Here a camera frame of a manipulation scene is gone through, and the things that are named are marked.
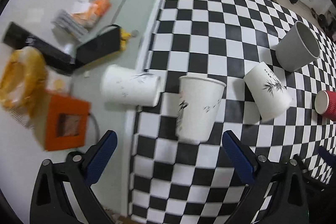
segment ripple textured red cup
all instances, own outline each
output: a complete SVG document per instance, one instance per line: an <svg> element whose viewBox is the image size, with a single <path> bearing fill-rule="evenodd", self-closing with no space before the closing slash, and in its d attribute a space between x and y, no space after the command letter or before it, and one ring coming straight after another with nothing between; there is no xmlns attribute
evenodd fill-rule
<svg viewBox="0 0 336 224"><path fill-rule="evenodd" d="M315 98L315 110L318 114L336 121L336 92L319 91Z"/></svg>

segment checkered tablecloth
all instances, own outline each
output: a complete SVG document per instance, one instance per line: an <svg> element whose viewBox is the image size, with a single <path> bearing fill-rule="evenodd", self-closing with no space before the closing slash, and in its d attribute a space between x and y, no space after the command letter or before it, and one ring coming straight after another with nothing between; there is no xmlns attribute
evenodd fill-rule
<svg viewBox="0 0 336 224"><path fill-rule="evenodd" d="M275 46L296 20L318 39L320 59L288 73ZM331 169L318 156L335 152L333 122L312 106L318 91L335 91L335 45L311 23L269 0L162 0L147 70L162 77L156 107L137 114L130 162L129 215L141 223L223 224L246 191L221 146L232 130L256 155L287 162L300 154L311 175L327 182ZM261 122L244 75L264 61L294 98L281 116ZM227 84L209 140L179 143L175 123L179 77L196 75ZM256 214L262 217L270 196Z"/></svg>

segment cup rim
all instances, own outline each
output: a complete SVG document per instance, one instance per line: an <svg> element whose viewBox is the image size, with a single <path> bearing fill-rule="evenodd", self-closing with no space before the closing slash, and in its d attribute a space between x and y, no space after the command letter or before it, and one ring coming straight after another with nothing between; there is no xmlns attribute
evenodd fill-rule
<svg viewBox="0 0 336 224"><path fill-rule="evenodd" d="M298 25L298 24L302 24L306 29L309 30L309 32L311 32L311 30L310 30L310 29L309 29L309 28L308 28L302 21L297 20L297 21L294 23L295 31L296 31L296 33L297 33L297 35L298 35L298 37L299 37L299 39L300 39L302 45L305 47L305 49L307 50L307 52L308 52L313 58L315 58L315 59L320 58L320 55L321 55L321 49L320 49L319 42L317 41L317 39L314 37L313 33L311 32L312 37L314 38L314 40L316 41L316 44L317 44L318 47L319 47L319 54L318 54L318 56L315 56L314 54L312 54L312 53L310 52L310 50L307 48L306 44L303 42L303 40L302 40L302 38L301 38L301 35L300 35L300 33L299 33L298 29L297 29L297 25Z"/></svg>
<svg viewBox="0 0 336 224"><path fill-rule="evenodd" d="M208 78L208 77L198 77L198 76L189 76L189 75L184 75L184 76L180 76L179 79L196 79L196 80L204 80L204 81L208 81L208 82L213 82L213 83L216 83L216 84L220 84L224 87L226 87L226 84L222 81L219 81L217 79L213 79L213 78Z"/></svg>
<svg viewBox="0 0 336 224"><path fill-rule="evenodd" d="M320 90L315 97L315 111L318 114L323 114L329 106L329 96L325 90Z"/></svg>

